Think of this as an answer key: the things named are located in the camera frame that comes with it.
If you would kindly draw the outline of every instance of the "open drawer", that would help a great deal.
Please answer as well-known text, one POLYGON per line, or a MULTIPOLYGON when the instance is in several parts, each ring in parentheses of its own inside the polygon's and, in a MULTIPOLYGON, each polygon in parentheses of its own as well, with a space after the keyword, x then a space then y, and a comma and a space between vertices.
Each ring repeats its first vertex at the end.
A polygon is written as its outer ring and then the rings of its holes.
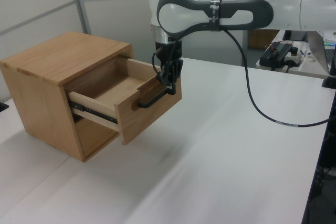
POLYGON ((149 108, 138 102, 160 92, 152 65, 118 55, 64 85, 73 114, 120 133, 128 144, 181 98, 166 94, 149 108))

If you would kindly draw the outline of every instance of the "white wall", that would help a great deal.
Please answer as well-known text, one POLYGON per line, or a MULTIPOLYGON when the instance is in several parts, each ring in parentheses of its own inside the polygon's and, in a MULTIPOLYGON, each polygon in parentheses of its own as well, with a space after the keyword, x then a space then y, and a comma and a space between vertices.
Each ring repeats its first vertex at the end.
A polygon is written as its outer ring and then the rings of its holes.
MULTIPOLYGON (((69 30, 129 42, 142 61, 150 61, 155 50, 148 0, 0 0, 0 10, 0 59, 69 30)), ((242 31, 233 34, 247 45, 242 31)), ((187 36, 183 56, 241 64, 236 45, 224 33, 187 36)), ((0 101, 9 98, 0 74, 0 101)))
MULTIPOLYGON (((133 45, 135 58, 150 61, 155 50, 148 0, 82 0, 88 31, 133 45)), ((234 35, 243 44, 243 32, 234 35)), ((202 32, 183 40, 183 56, 241 65, 236 45, 225 34, 202 32)))
MULTIPOLYGON (((0 0, 0 59, 69 30, 83 31, 75 0, 0 0)), ((0 73, 0 101, 10 98, 0 73)))

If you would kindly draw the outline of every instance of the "electronic device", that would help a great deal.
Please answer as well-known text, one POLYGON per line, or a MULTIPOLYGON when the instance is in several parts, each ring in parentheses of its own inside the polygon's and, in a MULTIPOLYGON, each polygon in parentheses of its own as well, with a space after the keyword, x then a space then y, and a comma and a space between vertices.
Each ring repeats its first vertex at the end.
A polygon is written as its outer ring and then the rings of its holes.
POLYGON ((329 73, 335 49, 325 49, 323 37, 317 31, 309 31, 307 34, 311 53, 323 66, 325 71, 329 73))
POLYGON ((336 46, 336 31, 319 31, 322 35, 324 44, 327 46, 336 46))
POLYGON ((299 48, 292 47, 289 50, 289 53, 287 53, 287 55, 285 56, 285 59, 284 59, 285 65, 288 66, 286 72, 288 72, 289 68, 291 68, 291 67, 300 66, 302 57, 304 57, 306 55, 306 53, 307 53, 307 51, 302 52, 300 50, 300 52, 299 52, 299 48))
POLYGON ((291 48, 292 44, 273 42, 260 57, 260 65, 269 67, 272 70, 284 67, 285 56, 291 48))
POLYGON ((285 30, 282 37, 283 40, 293 40, 293 41, 305 41, 308 42, 306 31, 291 31, 285 30))

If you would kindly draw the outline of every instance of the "floor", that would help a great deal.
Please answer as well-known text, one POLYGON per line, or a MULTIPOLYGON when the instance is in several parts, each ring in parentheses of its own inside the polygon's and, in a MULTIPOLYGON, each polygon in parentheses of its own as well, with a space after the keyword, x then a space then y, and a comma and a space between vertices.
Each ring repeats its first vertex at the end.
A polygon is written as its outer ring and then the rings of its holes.
MULTIPOLYGON (((256 62, 263 52, 259 49, 248 49, 247 66, 255 68, 256 62)), ((321 193, 307 204, 308 210, 306 209, 304 213, 302 224, 336 223, 336 168, 331 169, 328 174, 330 175, 326 175, 324 178, 321 193)))

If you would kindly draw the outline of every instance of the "wooden cabinet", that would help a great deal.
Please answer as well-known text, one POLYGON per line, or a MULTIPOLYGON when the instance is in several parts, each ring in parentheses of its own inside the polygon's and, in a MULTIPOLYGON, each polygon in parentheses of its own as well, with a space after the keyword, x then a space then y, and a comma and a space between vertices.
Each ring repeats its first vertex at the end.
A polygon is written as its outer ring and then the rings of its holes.
POLYGON ((128 144, 182 97, 179 80, 176 95, 139 108, 161 88, 152 66, 134 60, 130 44, 75 32, 4 59, 0 68, 25 130, 81 161, 119 135, 128 144))

